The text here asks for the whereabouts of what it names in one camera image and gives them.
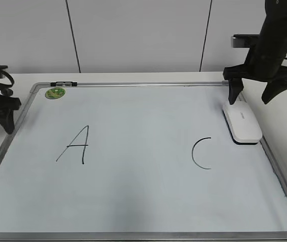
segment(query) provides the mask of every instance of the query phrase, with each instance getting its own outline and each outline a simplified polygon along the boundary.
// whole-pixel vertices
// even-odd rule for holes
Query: white table
[[[24,104],[29,90],[37,82],[216,82],[222,81],[221,72],[201,73],[106,73],[106,74],[14,74],[14,97]],[[261,94],[265,84],[244,81],[244,96],[253,108],[263,133],[278,159],[287,167],[287,91],[264,105]],[[5,137],[0,126],[0,145]]]

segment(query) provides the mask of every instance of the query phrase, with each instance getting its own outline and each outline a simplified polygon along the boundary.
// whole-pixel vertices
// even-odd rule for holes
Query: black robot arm
[[[267,104],[287,90],[287,67],[282,62],[287,54],[287,0],[266,0],[266,18],[259,35],[235,35],[250,50],[244,64],[225,68],[229,82],[229,102],[233,104],[243,90],[242,78],[266,82],[262,100]]]

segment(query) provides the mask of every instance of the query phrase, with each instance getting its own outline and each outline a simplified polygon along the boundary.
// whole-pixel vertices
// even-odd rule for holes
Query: white eraser
[[[237,144],[257,144],[262,138],[262,131],[250,106],[243,101],[236,101],[233,105],[226,102],[223,112]]]

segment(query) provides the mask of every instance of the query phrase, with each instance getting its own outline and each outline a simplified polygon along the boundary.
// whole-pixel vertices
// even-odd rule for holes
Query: whiteboard
[[[228,87],[73,87],[56,100],[47,90],[0,165],[0,232],[287,231],[262,146],[231,139]],[[61,155],[87,126],[84,164],[84,146]],[[192,160],[206,137],[193,156],[208,170]]]

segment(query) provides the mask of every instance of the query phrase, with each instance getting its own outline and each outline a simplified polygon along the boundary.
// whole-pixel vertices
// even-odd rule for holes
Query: black marker writing
[[[72,145],[72,143],[74,142],[74,140],[83,132],[83,130],[87,129],[86,131],[86,139],[85,139],[85,144],[84,145]],[[64,152],[69,148],[69,147],[77,147],[77,146],[83,146],[83,155],[82,155],[82,164],[84,164],[84,155],[85,155],[85,150],[86,147],[88,146],[87,144],[87,139],[88,139],[88,132],[89,132],[89,125],[86,125],[84,128],[82,128],[82,130],[75,136],[75,138],[71,141],[71,143],[66,146],[65,150],[61,153],[61,155],[57,158],[56,161],[59,160],[59,158],[61,158],[61,156],[64,154]]]
[[[200,168],[204,169],[204,170],[211,170],[211,168],[205,168],[205,167],[202,167],[201,165],[197,164],[197,162],[195,161],[194,159],[194,149],[196,147],[196,145],[201,142],[202,140],[207,140],[207,139],[211,139],[211,137],[206,137],[206,138],[203,138],[203,139],[200,139],[199,141],[197,141],[194,145],[193,145],[193,149],[192,149],[192,158],[193,158],[193,162]]]

